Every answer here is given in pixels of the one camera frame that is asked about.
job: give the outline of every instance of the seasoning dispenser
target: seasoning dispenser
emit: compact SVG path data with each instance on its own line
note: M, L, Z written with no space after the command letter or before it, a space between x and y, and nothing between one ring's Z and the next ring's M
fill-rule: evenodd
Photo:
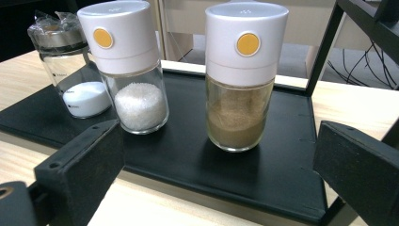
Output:
M150 4L114 1L77 15L121 127L148 134L168 120L168 100Z
M247 151L263 135L288 9L231 1L205 13L208 137L222 150Z
M95 63L90 60L79 21L68 12L57 14L60 20L44 13L37 15L27 33L71 115L85 119L101 114L111 106L111 101Z

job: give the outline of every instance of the white plastic lid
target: white plastic lid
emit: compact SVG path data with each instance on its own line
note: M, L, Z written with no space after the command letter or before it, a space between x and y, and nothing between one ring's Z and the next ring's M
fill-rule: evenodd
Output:
M159 60L148 2L104 2L82 8L77 15L101 72L140 72Z
M258 86L275 77L287 8L246 1L219 4L205 12L209 76L231 86Z

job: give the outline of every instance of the wooden table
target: wooden table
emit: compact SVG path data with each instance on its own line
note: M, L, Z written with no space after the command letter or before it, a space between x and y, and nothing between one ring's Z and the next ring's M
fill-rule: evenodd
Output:
M164 68L204 73L205 67L163 61ZM306 80L278 76L277 83L305 86ZM51 84L36 52L0 63L0 110ZM319 82L312 96L316 126L341 122L381 139L399 116L399 92ZM0 133L0 184L34 182L33 168L55 150ZM332 202L336 194L327 190ZM121 172L90 225L302 225L223 202L129 172ZM365 225L361 219L353 225Z

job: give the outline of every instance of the black plastic tray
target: black plastic tray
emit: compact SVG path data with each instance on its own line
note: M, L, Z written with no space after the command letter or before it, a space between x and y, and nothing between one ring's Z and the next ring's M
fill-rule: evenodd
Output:
M164 71L170 115L159 131L123 134L125 170L229 202L317 224L327 210L322 179L312 170L316 131L311 98L274 87L261 143L227 153L207 137L203 74ZM0 112L0 129L56 148L101 121L112 108L78 120L47 87Z

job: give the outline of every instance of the glass jar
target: glass jar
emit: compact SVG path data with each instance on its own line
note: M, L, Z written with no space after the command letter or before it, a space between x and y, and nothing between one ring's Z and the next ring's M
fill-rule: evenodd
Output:
M263 137L288 9L230 1L206 13L206 119L211 141L243 152Z
M169 109L161 61L144 72L101 74L125 131L144 135L167 122Z
M120 125L138 135L158 130L169 115L150 6L111 1L77 12Z
M229 152L255 147L262 138L274 80L261 86L233 87L206 75L209 139Z
M64 31L54 26L49 30L31 26L28 34L63 105L73 117L93 117L111 106L80 27Z

